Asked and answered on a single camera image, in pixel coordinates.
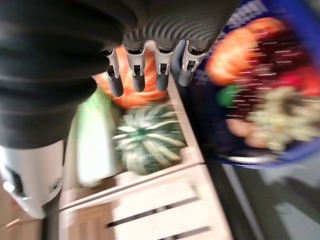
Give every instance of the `blue basket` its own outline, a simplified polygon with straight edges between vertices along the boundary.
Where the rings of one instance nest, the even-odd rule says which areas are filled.
[[[301,0],[244,0],[228,21],[218,41],[228,32],[263,17],[284,18],[291,23],[320,69],[319,21]],[[221,156],[217,158],[218,161],[244,168],[260,169],[292,164],[320,151],[320,138],[312,142],[293,142],[288,146],[288,151],[278,155],[272,154],[268,149],[249,147],[242,137],[233,135],[227,128],[226,109],[220,107],[216,99],[222,87],[212,84],[204,70],[213,51],[214,48],[208,52],[195,71],[187,91],[192,99],[191,104],[198,109],[197,117],[205,138],[204,144]],[[239,162],[240,160],[260,162],[244,163]]]

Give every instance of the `green striped squash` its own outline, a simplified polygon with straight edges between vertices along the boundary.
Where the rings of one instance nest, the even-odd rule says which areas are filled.
[[[149,104],[129,110],[113,137],[129,171],[148,175],[181,162],[184,135],[172,105]]]

